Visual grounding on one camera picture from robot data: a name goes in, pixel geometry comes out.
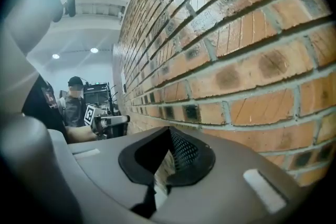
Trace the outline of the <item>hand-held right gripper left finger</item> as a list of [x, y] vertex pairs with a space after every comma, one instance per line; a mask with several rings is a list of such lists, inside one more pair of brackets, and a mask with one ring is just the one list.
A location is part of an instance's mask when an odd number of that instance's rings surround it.
[[71, 145], [83, 218], [170, 219], [170, 200], [159, 206], [155, 201], [156, 172], [170, 145], [168, 127]]

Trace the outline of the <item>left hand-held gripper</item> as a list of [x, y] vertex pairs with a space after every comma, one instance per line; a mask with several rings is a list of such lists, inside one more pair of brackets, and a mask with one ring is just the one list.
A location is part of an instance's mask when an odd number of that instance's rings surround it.
[[84, 122], [98, 137], [110, 139], [124, 136], [124, 128], [130, 122], [130, 117], [128, 115], [113, 115], [109, 110], [88, 105]]

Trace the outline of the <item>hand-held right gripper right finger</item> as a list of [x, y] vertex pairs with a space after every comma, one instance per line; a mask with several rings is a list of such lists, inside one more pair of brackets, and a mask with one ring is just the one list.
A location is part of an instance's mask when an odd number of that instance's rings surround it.
[[294, 223], [292, 214], [312, 187], [300, 187], [292, 176], [251, 148], [184, 129], [210, 146], [211, 171], [192, 186], [173, 187], [152, 215], [156, 223]]

